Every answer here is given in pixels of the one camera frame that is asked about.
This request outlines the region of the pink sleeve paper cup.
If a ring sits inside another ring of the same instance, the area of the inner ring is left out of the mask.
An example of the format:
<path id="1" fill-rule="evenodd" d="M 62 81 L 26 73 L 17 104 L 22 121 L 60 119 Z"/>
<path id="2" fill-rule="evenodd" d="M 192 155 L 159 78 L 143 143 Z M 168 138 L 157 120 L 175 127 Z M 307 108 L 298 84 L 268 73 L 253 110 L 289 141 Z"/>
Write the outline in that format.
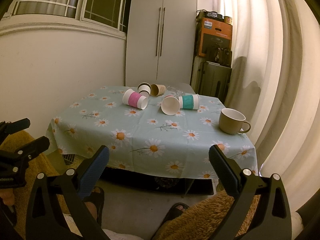
<path id="1" fill-rule="evenodd" d="M 135 107 L 141 110 L 146 109 L 148 98 L 132 89 L 128 89 L 123 95 L 123 104 Z"/>

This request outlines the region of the brown kraft paper cup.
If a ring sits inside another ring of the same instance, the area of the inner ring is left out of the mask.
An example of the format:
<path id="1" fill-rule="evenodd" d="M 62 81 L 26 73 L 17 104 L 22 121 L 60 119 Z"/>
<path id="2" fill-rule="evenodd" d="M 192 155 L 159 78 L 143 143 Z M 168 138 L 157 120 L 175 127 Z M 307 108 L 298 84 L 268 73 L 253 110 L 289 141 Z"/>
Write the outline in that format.
<path id="1" fill-rule="evenodd" d="M 166 91 L 165 85 L 159 85 L 159 84 L 151 84 L 151 96 L 160 96 L 164 94 Z"/>

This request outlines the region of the red striped white paper cup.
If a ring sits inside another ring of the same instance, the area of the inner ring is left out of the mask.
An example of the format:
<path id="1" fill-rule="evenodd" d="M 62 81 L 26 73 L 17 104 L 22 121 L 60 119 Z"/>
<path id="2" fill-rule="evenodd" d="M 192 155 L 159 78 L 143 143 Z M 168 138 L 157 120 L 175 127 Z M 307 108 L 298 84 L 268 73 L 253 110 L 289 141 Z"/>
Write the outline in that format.
<path id="1" fill-rule="evenodd" d="M 180 102 L 173 95 L 167 95 L 161 102 L 161 110 L 166 115 L 175 115 L 180 110 Z"/>

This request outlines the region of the yellow fluffy blanket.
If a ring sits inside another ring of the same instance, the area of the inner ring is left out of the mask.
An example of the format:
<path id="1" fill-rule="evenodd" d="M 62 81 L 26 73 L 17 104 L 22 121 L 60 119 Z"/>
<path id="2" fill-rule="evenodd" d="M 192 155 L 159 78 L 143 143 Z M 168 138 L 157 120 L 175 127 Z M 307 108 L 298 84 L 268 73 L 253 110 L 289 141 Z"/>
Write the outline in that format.
<path id="1" fill-rule="evenodd" d="M 14 152 L 23 145 L 32 142 L 34 138 L 26 131 L 19 131 L 9 135 L 3 143 L 1 150 Z M 27 169 L 27 184 L 20 189 L 1 189 L 1 199 L 3 207 L 8 207 L 9 212 L 13 211 L 13 220 L 17 218 L 17 223 L 14 226 L 17 233 L 25 239 L 25 223 L 27 217 L 27 206 L 30 198 L 31 188 L 36 172 L 48 172 L 49 175 L 57 175 L 57 171 L 53 168 L 49 159 L 41 153 L 30 163 L 30 168 Z M 249 209 L 245 221 L 243 222 L 239 232 L 240 236 L 247 232 L 249 225 L 253 219 L 260 196 L 255 196 L 253 203 Z M 62 197 L 58 197 L 59 204 L 62 204 L 62 211 L 71 232 L 80 234 L 79 229 L 70 212 L 66 202 Z M 216 195 L 207 198 L 184 211 L 182 215 L 170 221 L 161 231 L 156 239 L 208 239 L 208 237 L 217 229 L 222 222 L 227 212 L 231 208 L 234 198 L 228 196 L 225 190 L 220 191 Z M 135 235 L 116 233 L 111 230 L 103 229 L 110 239 L 142 239 Z"/>

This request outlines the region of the black left slipper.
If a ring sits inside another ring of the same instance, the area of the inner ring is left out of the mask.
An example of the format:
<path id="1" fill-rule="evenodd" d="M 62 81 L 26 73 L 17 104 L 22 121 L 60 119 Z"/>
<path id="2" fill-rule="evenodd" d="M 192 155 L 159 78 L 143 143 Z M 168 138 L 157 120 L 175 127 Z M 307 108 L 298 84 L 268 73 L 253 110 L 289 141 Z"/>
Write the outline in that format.
<path id="1" fill-rule="evenodd" d="M 91 191 L 91 194 L 83 199 L 89 212 L 100 226 L 103 217 L 104 200 L 105 193 L 99 186 L 95 186 Z"/>

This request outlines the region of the black slipper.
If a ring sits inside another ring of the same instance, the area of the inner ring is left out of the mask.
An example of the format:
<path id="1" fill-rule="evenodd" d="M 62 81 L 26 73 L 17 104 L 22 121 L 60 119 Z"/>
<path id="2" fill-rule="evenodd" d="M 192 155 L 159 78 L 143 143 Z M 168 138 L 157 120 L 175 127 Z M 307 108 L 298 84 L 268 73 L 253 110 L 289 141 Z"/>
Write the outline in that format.
<path id="1" fill-rule="evenodd" d="M 99 186 L 95 186 L 91 191 L 91 194 L 83 199 L 89 212 L 100 226 L 103 217 L 104 200 L 105 193 Z"/>
<path id="2" fill-rule="evenodd" d="M 180 215 L 182 215 L 184 213 L 185 210 L 187 210 L 189 208 L 189 206 L 187 204 L 184 203 L 176 203 L 174 204 L 169 211 L 167 212 L 167 214 L 165 215 L 163 221 L 161 222 L 159 228 L 157 229 L 157 231 L 153 234 L 153 236 L 151 237 L 151 240 L 156 239 L 161 231 L 165 228 L 165 226 L 172 220 L 174 220 L 175 218 L 179 217 Z"/>

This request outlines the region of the black right slipper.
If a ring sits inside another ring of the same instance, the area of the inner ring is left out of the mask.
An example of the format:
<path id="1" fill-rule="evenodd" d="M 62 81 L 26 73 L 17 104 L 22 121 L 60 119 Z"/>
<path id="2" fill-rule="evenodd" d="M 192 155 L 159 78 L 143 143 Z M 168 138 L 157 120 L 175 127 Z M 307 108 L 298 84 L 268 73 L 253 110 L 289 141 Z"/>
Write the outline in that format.
<path id="1" fill-rule="evenodd" d="M 182 215 L 184 213 L 185 210 L 187 210 L 189 208 L 189 206 L 187 204 L 184 203 L 176 203 L 174 204 L 169 211 L 167 212 L 167 214 L 165 215 L 163 221 L 161 222 L 159 228 L 157 229 L 157 231 L 153 234 L 153 236 L 151 237 L 151 240 L 156 239 L 161 231 L 165 228 L 165 226 L 172 220 L 174 220 L 175 218 L 179 217 L 180 215 Z"/>

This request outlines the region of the beige ceramic mug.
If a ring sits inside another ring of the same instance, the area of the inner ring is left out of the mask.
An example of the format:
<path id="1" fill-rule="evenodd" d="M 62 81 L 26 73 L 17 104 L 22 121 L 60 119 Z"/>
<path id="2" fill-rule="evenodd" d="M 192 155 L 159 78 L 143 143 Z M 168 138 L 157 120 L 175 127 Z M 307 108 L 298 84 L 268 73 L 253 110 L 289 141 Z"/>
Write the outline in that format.
<path id="1" fill-rule="evenodd" d="M 223 108 L 219 117 L 219 128 L 227 134 L 247 133 L 251 129 L 251 124 L 246 117 L 232 108 Z"/>

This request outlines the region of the daisy print blue tablecloth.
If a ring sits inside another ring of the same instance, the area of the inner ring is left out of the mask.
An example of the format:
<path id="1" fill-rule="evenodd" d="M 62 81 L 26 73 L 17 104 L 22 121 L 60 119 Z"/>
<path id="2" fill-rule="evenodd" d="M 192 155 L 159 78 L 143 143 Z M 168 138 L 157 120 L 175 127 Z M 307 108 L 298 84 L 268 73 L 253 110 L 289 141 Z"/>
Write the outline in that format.
<path id="1" fill-rule="evenodd" d="M 73 101 L 51 120 L 46 154 L 90 158 L 105 145 L 112 168 L 158 177 L 216 179 L 208 152 L 217 145 L 241 168 L 258 172 L 255 147 L 248 136 L 219 129 L 223 109 L 219 99 L 200 96 L 198 110 L 166 115 L 161 96 L 150 97 L 141 110 L 123 103 L 125 92 L 122 86 L 103 86 Z"/>

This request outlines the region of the cream curtain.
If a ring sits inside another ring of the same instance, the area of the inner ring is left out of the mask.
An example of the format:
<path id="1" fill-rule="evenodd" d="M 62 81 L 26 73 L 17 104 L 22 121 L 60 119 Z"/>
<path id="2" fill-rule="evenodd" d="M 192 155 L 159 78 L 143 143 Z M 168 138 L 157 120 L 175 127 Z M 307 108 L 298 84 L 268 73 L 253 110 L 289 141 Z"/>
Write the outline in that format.
<path id="1" fill-rule="evenodd" d="M 213 0 L 233 20 L 228 107 L 244 113 L 260 173 L 290 207 L 319 189 L 319 14 L 315 0 Z"/>

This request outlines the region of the dark grey suitcase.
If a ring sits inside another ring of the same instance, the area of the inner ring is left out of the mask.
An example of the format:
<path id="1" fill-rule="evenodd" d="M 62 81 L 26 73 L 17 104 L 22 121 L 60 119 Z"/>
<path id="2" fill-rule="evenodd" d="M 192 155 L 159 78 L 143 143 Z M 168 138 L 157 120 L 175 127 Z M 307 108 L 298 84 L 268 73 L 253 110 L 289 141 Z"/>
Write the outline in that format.
<path id="1" fill-rule="evenodd" d="M 193 61 L 190 85 L 200 95 L 218 98 L 225 102 L 232 68 L 205 61 L 196 56 Z"/>

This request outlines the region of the white framed window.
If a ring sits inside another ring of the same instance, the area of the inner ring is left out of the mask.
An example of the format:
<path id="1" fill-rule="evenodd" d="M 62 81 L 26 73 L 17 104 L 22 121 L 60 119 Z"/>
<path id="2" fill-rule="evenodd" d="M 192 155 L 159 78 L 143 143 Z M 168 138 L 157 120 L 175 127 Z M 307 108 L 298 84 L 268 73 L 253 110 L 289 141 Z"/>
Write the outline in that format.
<path id="1" fill-rule="evenodd" d="M 88 20 L 127 33 L 131 0 L 14 0 L 3 18 L 52 15 Z"/>

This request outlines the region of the black handbag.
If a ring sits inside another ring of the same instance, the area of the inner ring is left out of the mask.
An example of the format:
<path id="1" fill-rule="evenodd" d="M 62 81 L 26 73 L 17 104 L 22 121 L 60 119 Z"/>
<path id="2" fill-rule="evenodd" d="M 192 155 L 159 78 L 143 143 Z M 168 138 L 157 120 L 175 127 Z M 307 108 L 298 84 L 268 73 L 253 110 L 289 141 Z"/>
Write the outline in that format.
<path id="1" fill-rule="evenodd" d="M 231 67 L 232 51 L 228 47 L 221 48 L 218 44 L 215 44 L 207 48 L 206 61 L 217 63 L 225 67 Z"/>

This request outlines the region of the white double door wardrobe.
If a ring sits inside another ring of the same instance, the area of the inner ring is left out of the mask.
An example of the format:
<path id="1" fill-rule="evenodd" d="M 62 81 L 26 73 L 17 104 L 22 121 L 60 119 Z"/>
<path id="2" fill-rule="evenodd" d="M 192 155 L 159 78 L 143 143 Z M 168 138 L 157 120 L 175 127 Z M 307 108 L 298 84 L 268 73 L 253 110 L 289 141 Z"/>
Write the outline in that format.
<path id="1" fill-rule="evenodd" d="M 125 84 L 189 83 L 197 0 L 132 0 Z"/>

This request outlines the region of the orange cardboard box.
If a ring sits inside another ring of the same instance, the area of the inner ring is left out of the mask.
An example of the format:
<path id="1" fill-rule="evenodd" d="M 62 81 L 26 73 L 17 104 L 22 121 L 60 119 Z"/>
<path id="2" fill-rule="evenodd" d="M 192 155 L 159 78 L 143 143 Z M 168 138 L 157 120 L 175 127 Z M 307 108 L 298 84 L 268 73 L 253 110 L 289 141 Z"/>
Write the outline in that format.
<path id="1" fill-rule="evenodd" d="M 211 18 L 202 18 L 196 26 L 196 55 L 206 57 L 208 47 L 218 44 L 221 48 L 231 48 L 233 26 Z"/>

